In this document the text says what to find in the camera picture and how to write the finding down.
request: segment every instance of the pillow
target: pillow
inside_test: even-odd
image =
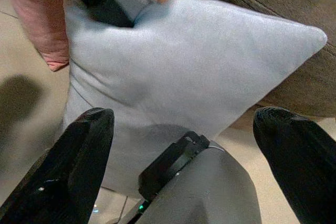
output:
[[[69,62],[63,0],[11,0],[23,28],[52,71]]]
[[[187,130],[214,139],[327,41],[319,28],[216,0],[150,4],[134,28],[92,20],[80,0],[65,10],[64,128],[89,108],[113,109],[102,186],[133,197],[138,175],[172,142]]]

